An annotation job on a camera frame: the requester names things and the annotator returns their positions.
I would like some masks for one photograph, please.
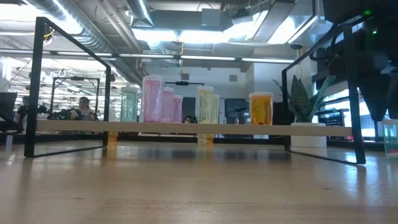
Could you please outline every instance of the wooden plank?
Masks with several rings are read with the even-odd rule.
[[[173,124],[104,121],[38,120],[37,130],[123,131],[143,133],[272,134],[286,136],[350,136],[351,128],[243,124]]]

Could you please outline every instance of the person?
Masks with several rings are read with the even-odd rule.
[[[81,118],[83,119],[83,121],[94,121],[95,120],[94,111],[92,109],[90,109],[89,104],[90,104],[90,100],[87,97],[82,96],[80,98],[79,110],[80,110]]]
[[[24,96],[22,98],[22,106],[18,108],[17,114],[15,115],[14,118],[15,123],[22,126],[22,121],[27,115],[28,106],[29,106],[29,96]]]

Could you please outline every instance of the green leaf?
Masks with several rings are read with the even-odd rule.
[[[293,104],[295,110],[301,114],[301,116],[307,117],[312,111],[311,103],[303,83],[298,81],[295,75],[293,76],[291,94],[290,102]]]
[[[274,81],[275,85],[279,86],[280,91],[283,93],[283,92],[284,92],[284,89],[283,89],[282,85],[279,84],[279,82],[278,82],[277,80],[275,80],[275,79],[272,79],[272,81]],[[287,92],[287,98],[290,100],[290,93],[289,93],[289,91]]]
[[[317,94],[315,94],[313,97],[311,97],[310,101],[312,104],[312,111],[308,115],[307,119],[312,120],[313,116],[315,113],[319,110],[319,107],[321,106],[321,103],[323,101],[323,95],[325,94],[326,89],[333,84],[333,82],[336,80],[335,75],[328,75],[323,82],[322,87],[318,91]]]

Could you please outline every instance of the black metal frame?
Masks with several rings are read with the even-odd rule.
[[[102,59],[100,59],[96,54],[90,51],[87,47],[81,44],[79,41],[74,39],[70,34],[65,32],[63,29],[59,28],[52,21],[46,17],[36,18],[35,25],[35,37],[34,37],[34,47],[33,47],[33,57],[32,57],[32,75],[30,78],[30,92],[29,92],[29,107],[27,113],[27,127],[25,136],[25,157],[39,157],[39,156],[51,156],[56,154],[76,152],[89,149],[97,149],[106,147],[108,145],[108,132],[103,134],[103,145],[82,149],[72,149],[61,152],[51,152],[46,154],[35,155],[35,137],[37,129],[37,106],[39,101],[39,89],[40,89],[40,73],[42,70],[42,58],[43,58],[43,42],[44,42],[44,30],[45,26],[50,26],[60,35],[64,36],[70,42],[74,43],[76,46],[85,51],[89,56],[93,57],[99,63],[106,67],[106,79],[105,79],[105,108],[104,108],[104,121],[109,121],[109,97],[111,92],[111,67]]]
[[[83,77],[54,77],[53,81],[52,81],[52,89],[51,89],[51,102],[50,102],[50,111],[49,113],[52,113],[52,109],[53,109],[53,104],[54,104],[54,93],[55,93],[55,89],[58,87],[58,85],[56,85],[56,81],[61,79],[61,80],[76,80],[76,78],[79,81],[83,81],[83,80],[96,80],[97,81],[97,89],[96,89],[96,98],[95,98],[95,110],[94,113],[97,114],[97,110],[98,110],[98,95],[100,95],[100,78],[83,78]]]
[[[344,162],[351,164],[365,164],[365,152],[363,149],[363,141],[362,141],[362,133],[361,133],[361,121],[359,117],[359,99],[358,99],[358,74],[356,71],[356,61],[354,59],[354,34],[352,31],[352,26],[360,23],[361,21],[356,21],[352,24],[342,24],[335,29],[331,30],[327,34],[325,34],[310,50],[305,52],[301,57],[299,57],[296,61],[291,63],[288,67],[283,69],[282,71],[282,93],[283,93],[283,111],[284,111],[284,119],[285,124],[289,125],[289,109],[288,109],[288,101],[287,101],[287,71],[299,64],[302,60],[307,58],[310,54],[314,53],[319,47],[326,44],[330,39],[334,36],[343,33],[344,35],[344,52],[345,52],[345,61],[346,61],[346,73],[348,76],[348,91],[349,91],[349,103],[351,108],[351,122],[352,122],[352,131],[354,137],[354,147],[355,147],[355,155],[356,162],[347,162],[341,161],[338,159],[331,159],[327,157],[314,156],[311,154],[305,154],[306,156],[312,156],[322,159],[327,159],[330,161],[336,162]],[[285,150],[289,152],[293,152],[290,150],[290,136],[285,136]]]

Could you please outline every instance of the clear plastic container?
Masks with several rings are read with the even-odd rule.
[[[162,117],[162,78],[157,75],[148,75],[142,81],[142,110],[144,122],[158,123]]]
[[[122,122],[137,122],[138,88],[122,87],[122,105],[120,120]]]
[[[220,113],[220,108],[219,108],[219,101],[220,101],[220,96],[214,94],[213,95],[213,105],[211,106],[211,112],[213,113],[211,115],[212,123],[213,124],[218,124],[218,118],[219,118],[219,113]]]
[[[213,122],[212,112],[214,88],[201,86],[197,89],[197,115],[199,124],[211,124]],[[198,134],[198,144],[200,146],[212,145],[212,134]]]
[[[398,120],[390,119],[381,123],[383,125],[386,157],[398,159]]]
[[[197,115],[200,124],[211,124],[213,93],[214,88],[210,86],[201,86],[197,89]]]
[[[251,124],[272,124],[274,95],[269,92],[255,92],[249,98]]]
[[[182,122],[182,100],[183,96],[173,95],[173,122]]]
[[[162,123],[173,122],[173,88],[163,88],[163,102],[162,102]]]

